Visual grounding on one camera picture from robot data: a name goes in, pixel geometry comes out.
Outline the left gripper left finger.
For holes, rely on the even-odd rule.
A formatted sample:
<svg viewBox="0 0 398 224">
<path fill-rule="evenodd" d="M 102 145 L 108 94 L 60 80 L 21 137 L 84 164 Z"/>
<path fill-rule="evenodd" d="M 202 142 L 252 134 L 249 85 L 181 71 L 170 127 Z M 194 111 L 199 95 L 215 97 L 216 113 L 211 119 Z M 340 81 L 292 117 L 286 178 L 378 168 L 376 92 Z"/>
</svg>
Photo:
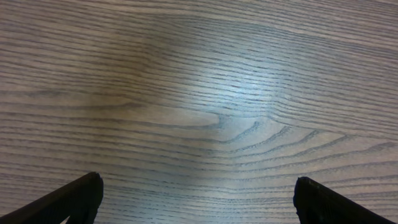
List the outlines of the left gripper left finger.
<svg viewBox="0 0 398 224">
<path fill-rule="evenodd" d="M 1 224 L 93 224 L 103 192 L 101 176 L 97 172 L 90 172 L 2 216 Z"/>
</svg>

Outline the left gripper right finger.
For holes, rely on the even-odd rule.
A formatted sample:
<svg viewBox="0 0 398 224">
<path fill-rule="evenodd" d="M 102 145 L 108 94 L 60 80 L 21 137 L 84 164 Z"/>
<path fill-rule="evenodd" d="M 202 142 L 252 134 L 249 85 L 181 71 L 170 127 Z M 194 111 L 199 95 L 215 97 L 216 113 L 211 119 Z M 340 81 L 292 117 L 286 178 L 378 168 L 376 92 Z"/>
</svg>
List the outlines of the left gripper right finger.
<svg viewBox="0 0 398 224">
<path fill-rule="evenodd" d="M 395 224 L 308 177 L 297 179 L 293 203 L 301 224 Z"/>
</svg>

